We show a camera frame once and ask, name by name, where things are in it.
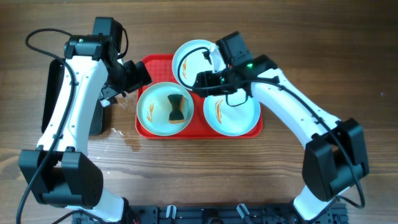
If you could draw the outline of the green orange sponge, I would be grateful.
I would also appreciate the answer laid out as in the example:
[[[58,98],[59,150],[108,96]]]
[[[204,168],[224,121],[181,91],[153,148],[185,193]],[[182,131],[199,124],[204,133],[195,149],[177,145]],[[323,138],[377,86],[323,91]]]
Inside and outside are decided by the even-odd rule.
[[[182,106],[184,103],[183,95],[171,94],[168,97],[171,104],[172,110],[169,114],[169,123],[182,123],[185,121],[184,114],[182,112]]]

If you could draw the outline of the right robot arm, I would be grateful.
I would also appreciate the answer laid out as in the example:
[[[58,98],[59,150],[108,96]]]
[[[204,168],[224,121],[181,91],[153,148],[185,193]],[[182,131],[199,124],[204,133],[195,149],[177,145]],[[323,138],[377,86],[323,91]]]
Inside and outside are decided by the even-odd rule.
[[[364,208],[359,181],[369,174],[369,162],[363,127],[355,119],[342,121],[317,106],[272,59],[253,56],[238,31],[187,55],[195,52],[212,68],[197,73],[191,90],[204,98],[242,89],[270,109],[302,144],[305,187],[292,202],[292,223],[314,222],[339,200]]]

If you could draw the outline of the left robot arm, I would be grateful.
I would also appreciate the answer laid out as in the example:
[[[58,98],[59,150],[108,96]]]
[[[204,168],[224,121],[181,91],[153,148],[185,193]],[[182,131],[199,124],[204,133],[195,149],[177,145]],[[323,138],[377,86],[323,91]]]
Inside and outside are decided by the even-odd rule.
[[[34,150],[23,150],[19,168],[26,194],[43,205],[67,208],[101,223],[137,223],[129,202],[106,190],[102,171],[89,160],[88,137],[96,105],[116,103],[151,83],[142,62],[123,61],[125,28],[97,17],[90,35],[70,35],[59,58],[63,80],[50,121]]]

